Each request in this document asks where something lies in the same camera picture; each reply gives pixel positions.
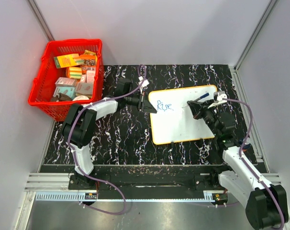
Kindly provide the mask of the white marker pen blue cap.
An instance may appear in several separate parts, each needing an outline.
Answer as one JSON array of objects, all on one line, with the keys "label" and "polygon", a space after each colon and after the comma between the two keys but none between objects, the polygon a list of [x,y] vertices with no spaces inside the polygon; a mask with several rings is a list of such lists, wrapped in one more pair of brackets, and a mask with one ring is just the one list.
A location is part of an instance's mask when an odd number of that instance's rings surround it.
[{"label": "white marker pen blue cap", "polygon": [[188,106],[195,106],[198,101],[200,101],[201,99],[204,99],[204,98],[206,98],[208,96],[209,96],[209,93],[207,92],[207,93],[203,94],[202,96],[196,98],[195,100],[188,100],[187,101],[187,105],[184,106],[183,108],[188,107]]}]

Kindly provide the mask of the white board with orange frame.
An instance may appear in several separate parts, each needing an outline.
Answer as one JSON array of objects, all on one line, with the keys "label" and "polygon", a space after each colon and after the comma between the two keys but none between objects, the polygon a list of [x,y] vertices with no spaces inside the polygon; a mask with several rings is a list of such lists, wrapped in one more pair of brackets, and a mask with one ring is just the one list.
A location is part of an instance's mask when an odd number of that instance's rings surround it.
[{"label": "white board with orange frame", "polygon": [[213,99],[217,91],[214,85],[152,91],[148,95],[157,113],[150,114],[152,138],[156,145],[214,138],[204,120],[195,120],[187,101],[204,94],[209,96],[201,102]]}]

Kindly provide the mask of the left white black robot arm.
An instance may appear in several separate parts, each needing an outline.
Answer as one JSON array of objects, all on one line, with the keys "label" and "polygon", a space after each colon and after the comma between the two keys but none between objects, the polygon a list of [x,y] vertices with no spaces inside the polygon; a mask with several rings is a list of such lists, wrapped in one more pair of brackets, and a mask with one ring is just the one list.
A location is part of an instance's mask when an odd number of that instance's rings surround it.
[{"label": "left white black robot arm", "polygon": [[68,144],[75,163],[73,184],[91,189],[96,183],[94,165],[90,159],[89,145],[94,135],[96,121],[114,114],[127,105],[135,106],[143,113],[156,114],[157,110],[150,103],[143,88],[149,84],[145,77],[139,78],[136,89],[132,90],[132,81],[121,78],[110,95],[103,99],[81,105],[75,103],[71,106],[61,129],[61,134]]}]

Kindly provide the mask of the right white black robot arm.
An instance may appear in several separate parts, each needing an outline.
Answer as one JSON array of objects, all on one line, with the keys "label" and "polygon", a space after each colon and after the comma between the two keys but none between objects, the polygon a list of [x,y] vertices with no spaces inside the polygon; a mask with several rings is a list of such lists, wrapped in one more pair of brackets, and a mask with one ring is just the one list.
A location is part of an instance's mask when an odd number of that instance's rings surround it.
[{"label": "right white black robot arm", "polygon": [[218,155],[229,168],[215,170],[209,178],[210,186],[229,191],[244,207],[253,229],[283,229],[289,221],[286,190],[269,181],[243,153],[244,144],[233,137],[235,117],[228,112],[218,112],[214,100],[188,101],[187,105],[193,118],[202,119],[212,131]]}]

